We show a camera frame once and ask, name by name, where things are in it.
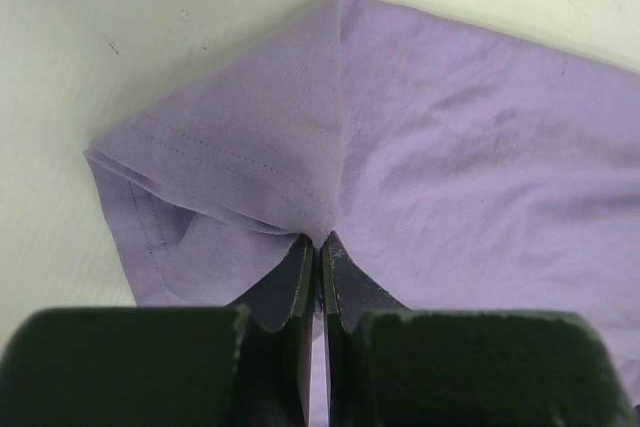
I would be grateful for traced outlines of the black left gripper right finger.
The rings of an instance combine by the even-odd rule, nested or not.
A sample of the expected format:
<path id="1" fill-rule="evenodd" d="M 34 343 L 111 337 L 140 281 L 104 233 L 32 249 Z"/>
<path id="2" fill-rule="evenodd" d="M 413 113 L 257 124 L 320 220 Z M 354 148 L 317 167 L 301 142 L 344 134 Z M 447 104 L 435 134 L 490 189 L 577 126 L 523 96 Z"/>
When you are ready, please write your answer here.
<path id="1" fill-rule="evenodd" d="M 595 330 L 554 311 L 411 310 L 331 234 L 319 264 L 333 426 L 631 426 Z"/>

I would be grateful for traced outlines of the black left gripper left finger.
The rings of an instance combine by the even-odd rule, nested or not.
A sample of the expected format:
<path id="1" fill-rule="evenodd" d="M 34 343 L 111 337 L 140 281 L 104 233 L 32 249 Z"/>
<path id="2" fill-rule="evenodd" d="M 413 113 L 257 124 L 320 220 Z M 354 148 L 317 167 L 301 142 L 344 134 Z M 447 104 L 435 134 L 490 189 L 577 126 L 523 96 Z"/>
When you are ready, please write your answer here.
<path id="1" fill-rule="evenodd" d="M 5 426 L 305 426 L 314 249 L 225 307 L 35 313 L 1 359 Z"/>

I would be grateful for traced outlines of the purple t shirt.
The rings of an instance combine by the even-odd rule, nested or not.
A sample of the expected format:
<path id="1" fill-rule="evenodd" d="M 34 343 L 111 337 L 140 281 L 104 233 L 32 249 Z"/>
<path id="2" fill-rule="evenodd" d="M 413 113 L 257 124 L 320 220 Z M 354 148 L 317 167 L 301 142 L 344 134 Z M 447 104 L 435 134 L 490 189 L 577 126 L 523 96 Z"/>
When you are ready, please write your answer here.
<path id="1" fill-rule="evenodd" d="M 336 232 L 407 306 L 585 318 L 639 399 L 639 78 L 326 0 L 93 140 L 141 306 L 226 304 Z"/>

